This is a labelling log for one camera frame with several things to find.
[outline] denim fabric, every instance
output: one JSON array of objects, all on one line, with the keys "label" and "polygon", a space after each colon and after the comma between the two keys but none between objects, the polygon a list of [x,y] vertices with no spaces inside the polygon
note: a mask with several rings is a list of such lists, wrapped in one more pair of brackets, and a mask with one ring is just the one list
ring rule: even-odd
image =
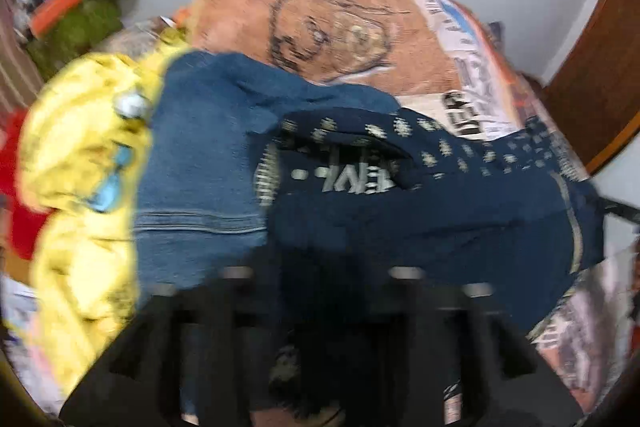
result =
[{"label": "denim fabric", "polygon": [[367,86],[315,86],[240,54],[193,52],[169,67],[152,117],[153,146],[138,188],[134,240],[143,293],[190,287],[264,243],[247,133],[291,111],[398,109]]},{"label": "denim fabric", "polygon": [[[603,259],[597,193],[538,118],[480,142],[404,108],[334,108],[288,114],[274,134],[268,228],[280,251],[298,252],[282,267],[294,320],[357,321],[388,269],[415,266],[438,283],[490,283],[527,333]],[[263,172],[274,142],[252,141]]]}]

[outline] green object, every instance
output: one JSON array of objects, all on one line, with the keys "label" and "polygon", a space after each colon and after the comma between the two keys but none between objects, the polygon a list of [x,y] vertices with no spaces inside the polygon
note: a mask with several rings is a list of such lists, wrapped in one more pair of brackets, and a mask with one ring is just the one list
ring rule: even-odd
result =
[{"label": "green object", "polygon": [[122,29],[116,0],[82,0],[42,39],[29,42],[28,54],[44,81]]}]

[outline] brown wooden panel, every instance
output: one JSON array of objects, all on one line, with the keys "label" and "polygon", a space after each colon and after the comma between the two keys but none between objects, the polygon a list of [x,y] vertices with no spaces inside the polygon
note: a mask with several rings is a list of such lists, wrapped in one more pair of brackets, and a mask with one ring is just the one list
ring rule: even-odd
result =
[{"label": "brown wooden panel", "polygon": [[544,102],[591,172],[640,128],[640,0],[599,0]]}]

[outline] yellow object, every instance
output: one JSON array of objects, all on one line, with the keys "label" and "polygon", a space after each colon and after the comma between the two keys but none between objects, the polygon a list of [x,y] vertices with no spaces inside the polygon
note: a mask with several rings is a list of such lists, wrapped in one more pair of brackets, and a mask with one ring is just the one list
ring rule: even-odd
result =
[{"label": "yellow object", "polygon": [[40,347],[63,395],[76,386],[132,315],[137,298],[130,234],[134,196],[169,61],[188,50],[166,30],[136,62],[88,54],[51,79],[20,134],[19,190],[52,207],[31,267]]}]

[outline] red fabric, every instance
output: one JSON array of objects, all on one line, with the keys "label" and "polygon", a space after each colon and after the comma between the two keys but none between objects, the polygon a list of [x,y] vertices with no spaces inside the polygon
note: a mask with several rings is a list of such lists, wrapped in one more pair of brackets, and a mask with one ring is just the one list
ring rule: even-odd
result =
[{"label": "red fabric", "polygon": [[6,128],[6,141],[0,151],[0,193],[7,198],[9,230],[7,241],[12,250],[23,259],[33,257],[33,248],[38,232],[50,212],[31,212],[18,198],[15,188],[15,173],[18,163],[18,141],[27,110],[14,112]]}]

